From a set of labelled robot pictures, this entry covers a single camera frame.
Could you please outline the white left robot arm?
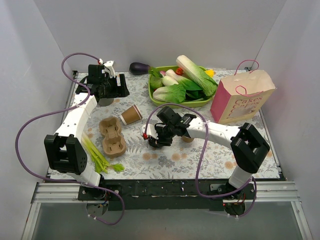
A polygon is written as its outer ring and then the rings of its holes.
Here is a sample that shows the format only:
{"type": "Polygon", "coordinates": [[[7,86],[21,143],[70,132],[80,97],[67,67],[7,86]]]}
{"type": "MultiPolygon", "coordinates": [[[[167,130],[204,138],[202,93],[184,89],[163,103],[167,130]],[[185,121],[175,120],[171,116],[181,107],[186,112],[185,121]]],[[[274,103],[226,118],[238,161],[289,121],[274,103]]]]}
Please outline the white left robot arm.
{"type": "Polygon", "coordinates": [[[102,65],[90,64],[88,75],[81,80],[71,110],[53,135],[47,135],[44,146],[52,170],[67,174],[75,180],[91,184],[89,194],[95,200],[106,196],[106,187],[100,183],[101,175],[87,166],[87,154],[81,145],[84,127],[97,105],[108,106],[115,98],[130,93],[124,74],[116,75],[114,61],[102,65]]]}

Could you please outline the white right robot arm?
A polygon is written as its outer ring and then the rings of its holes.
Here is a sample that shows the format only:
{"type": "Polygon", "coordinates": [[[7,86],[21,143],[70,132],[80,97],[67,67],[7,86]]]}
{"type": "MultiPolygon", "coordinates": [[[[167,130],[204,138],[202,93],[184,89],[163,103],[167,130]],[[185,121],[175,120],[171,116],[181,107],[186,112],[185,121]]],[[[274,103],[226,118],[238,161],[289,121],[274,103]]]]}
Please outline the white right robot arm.
{"type": "Polygon", "coordinates": [[[256,174],[265,160],[270,145],[254,125],[229,126],[206,121],[197,111],[179,115],[172,109],[173,104],[160,105],[156,114],[160,123],[146,123],[140,129],[141,136],[154,148],[169,147],[175,136],[204,140],[205,150],[208,142],[213,142],[232,150],[237,166],[229,177],[224,192],[207,195],[208,199],[230,197],[237,199],[245,192],[245,187],[254,182],[256,174]]]}

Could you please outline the brown paper cup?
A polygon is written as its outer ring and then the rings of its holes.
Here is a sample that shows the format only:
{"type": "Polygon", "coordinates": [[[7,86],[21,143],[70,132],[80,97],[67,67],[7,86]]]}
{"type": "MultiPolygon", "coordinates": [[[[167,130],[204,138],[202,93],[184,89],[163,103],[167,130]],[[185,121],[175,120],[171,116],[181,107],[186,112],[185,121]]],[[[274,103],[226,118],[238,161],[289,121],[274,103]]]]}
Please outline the brown paper cup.
{"type": "Polygon", "coordinates": [[[187,136],[182,136],[181,139],[182,139],[185,143],[191,143],[191,142],[194,141],[194,138],[187,137],[187,136]]]}
{"type": "Polygon", "coordinates": [[[132,123],[135,123],[139,120],[141,120],[142,114],[139,110],[139,108],[134,104],[127,110],[125,110],[121,115],[120,119],[123,122],[124,125],[129,125],[132,123]]]}

